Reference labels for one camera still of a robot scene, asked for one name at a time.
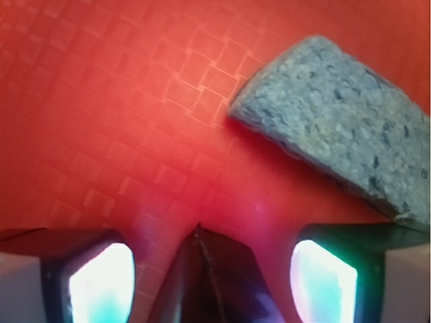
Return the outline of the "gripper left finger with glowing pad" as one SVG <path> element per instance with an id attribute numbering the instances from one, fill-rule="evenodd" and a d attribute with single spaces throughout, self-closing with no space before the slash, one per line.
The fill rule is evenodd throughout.
<path id="1" fill-rule="evenodd" d="M 128 322 L 134 288 L 115 229 L 1 231 L 2 322 Z"/>

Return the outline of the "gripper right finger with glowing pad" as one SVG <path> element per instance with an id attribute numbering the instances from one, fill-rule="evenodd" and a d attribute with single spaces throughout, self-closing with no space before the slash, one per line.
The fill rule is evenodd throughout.
<path id="1" fill-rule="evenodd" d="M 394 223 L 306 225 L 290 286 L 301 322 L 429 322 L 430 233 Z"/>

